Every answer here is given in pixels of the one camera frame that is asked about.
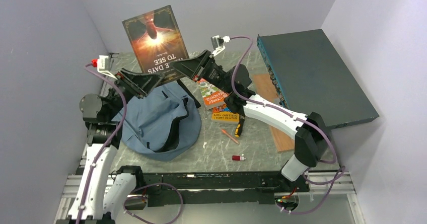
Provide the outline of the blue student backpack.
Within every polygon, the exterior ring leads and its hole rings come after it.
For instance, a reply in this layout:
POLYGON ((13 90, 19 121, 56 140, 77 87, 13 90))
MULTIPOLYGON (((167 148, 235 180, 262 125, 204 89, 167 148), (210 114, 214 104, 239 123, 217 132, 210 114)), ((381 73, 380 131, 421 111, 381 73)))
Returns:
POLYGON ((201 117, 189 90, 171 82, 127 103, 121 140, 134 152, 166 162, 191 148, 200 130, 201 117))

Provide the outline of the dark Three Days book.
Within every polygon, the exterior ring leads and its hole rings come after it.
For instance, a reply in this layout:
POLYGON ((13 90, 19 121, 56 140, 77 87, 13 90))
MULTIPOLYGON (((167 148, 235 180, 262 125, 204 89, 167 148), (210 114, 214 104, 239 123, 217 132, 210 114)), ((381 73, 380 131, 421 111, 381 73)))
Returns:
POLYGON ((122 21, 143 73, 163 75, 162 84, 184 77, 172 63, 189 58, 170 5, 122 21))

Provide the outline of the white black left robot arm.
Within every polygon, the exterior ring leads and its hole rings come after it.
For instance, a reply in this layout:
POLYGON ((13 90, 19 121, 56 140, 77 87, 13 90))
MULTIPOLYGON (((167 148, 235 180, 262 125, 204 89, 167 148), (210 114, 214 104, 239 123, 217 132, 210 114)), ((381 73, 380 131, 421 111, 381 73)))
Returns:
POLYGON ((109 169, 119 149, 127 103, 133 97, 146 97, 163 77, 125 69, 115 74, 102 73, 90 68, 85 67, 111 88, 106 96, 87 94, 80 100, 87 127, 86 162, 74 202, 56 223, 115 223, 128 195, 140 193, 145 186, 140 167, 123 166, 108 188, 109 169))

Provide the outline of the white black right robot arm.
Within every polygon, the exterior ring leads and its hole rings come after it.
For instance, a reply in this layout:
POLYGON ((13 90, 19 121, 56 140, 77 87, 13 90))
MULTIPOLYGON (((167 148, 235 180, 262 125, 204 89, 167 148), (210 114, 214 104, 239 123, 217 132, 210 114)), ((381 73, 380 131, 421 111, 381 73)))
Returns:
POLYGON ((174 61, 171 66, 195 82, 204 79, 227 93, 225 104, 233 113, 260 120, 295 141, 294 154, 277 178, 283 191, 292 190, 299 177, 317 166, 326 149, 332 146, 319 114, 293 112, 262 98, 248 88, 252 81, 247 68, 240 64, 224 71, 216 64, 214 55, 205 50, 195 58, 174 61))

